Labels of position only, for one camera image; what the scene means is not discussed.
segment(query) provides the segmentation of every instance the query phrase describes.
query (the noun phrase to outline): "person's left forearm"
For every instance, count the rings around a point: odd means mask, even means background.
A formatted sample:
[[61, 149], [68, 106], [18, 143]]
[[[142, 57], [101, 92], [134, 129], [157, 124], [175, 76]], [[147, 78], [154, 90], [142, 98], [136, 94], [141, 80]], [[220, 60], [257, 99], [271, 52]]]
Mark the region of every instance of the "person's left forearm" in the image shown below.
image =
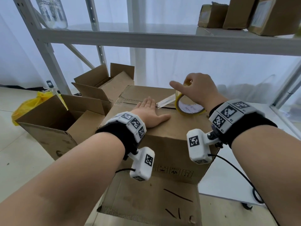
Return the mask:
[[15, 214], [24, 214], [26, 218], [36, 212], [37, 218], [22, 225], [38, 225], [37, 222], [40, 225], [46, 222], [49, 225], [84, 225], [124, 154], [124, 146], [116, 136], [110, 133], [93, 135], [2, 202], [1, 222], [14, 225]]

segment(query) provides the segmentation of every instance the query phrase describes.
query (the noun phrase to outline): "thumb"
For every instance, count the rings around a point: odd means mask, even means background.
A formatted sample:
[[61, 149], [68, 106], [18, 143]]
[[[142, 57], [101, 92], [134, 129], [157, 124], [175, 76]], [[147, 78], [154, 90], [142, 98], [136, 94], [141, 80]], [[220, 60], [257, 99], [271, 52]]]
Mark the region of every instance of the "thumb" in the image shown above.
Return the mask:
[[182, 94], [184, 94], [184, 91], [185, 91], [184, 85], [182, 85], [181, 83], [176, 82], [176, 81], [170, 81], [169, 84], [172, 88], [174, 88], [175, 90], [180, 91]]
[[168, 114], [168, 113], [159, 116], [160, 123], [163, 122], [163, 121], [167, 121], [167, 120], [169, 120], [170, 118], [171, 118], [171, 115]]

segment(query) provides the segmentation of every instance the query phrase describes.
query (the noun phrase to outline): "tiled floor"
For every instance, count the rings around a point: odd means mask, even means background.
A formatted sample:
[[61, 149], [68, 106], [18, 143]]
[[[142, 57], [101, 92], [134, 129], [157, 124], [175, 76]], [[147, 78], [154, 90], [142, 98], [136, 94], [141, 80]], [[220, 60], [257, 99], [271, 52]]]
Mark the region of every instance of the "tiled floor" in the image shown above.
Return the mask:
[[[11, 114], [36, 92], [0, 87], [0, 202], [53, 162], [26, 131], [11, 122]], [[270, 213], [253, 206], [200, 195], [203, 226], [275, 226]], [[92, 211], [85, 226], [146, 225]]]

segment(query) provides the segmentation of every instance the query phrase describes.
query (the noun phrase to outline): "plastic bag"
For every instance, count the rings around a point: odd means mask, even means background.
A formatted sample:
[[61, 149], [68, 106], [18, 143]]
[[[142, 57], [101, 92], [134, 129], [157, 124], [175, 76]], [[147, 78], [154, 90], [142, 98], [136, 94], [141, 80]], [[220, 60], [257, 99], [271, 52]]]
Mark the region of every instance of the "plastic bag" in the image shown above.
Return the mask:
[[28, 113], [33, 108], [37, 107], [39, 104], [43, 103], [47, 99], [51, 98], [53, 96], [52, 92], [38, 92], [37, 97], [34, 99], [29, 99], [25, 102], [23, 102], [16, 111], [13, 112], [11, 115], [11, 119], [13, 121], [13, 124], [15, 126], [18, 126], [19, 124], [15, 121], [19, 117], [23, 116], [24, 114]]

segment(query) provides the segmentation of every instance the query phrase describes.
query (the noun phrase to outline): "skin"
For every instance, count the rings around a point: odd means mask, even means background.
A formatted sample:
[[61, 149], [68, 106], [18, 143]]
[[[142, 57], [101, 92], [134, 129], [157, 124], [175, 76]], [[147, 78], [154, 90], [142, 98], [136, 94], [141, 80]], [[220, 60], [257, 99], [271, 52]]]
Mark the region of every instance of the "skin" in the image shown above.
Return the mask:
[[[170, 85], [207, 111], [228, 99], [209, 75], [191, 73], [190, 86]], [[151, 98], [132, 113], [146, 127], [170, 118], [157, 116]], [[301, 225], [301, 141], [262, 125], [241, 133], [232, 151], [280, 225]], [[66, 153], [0, 204], [0, 225], [84, 225], [124, 156], [122, 142], [98, 133]]]

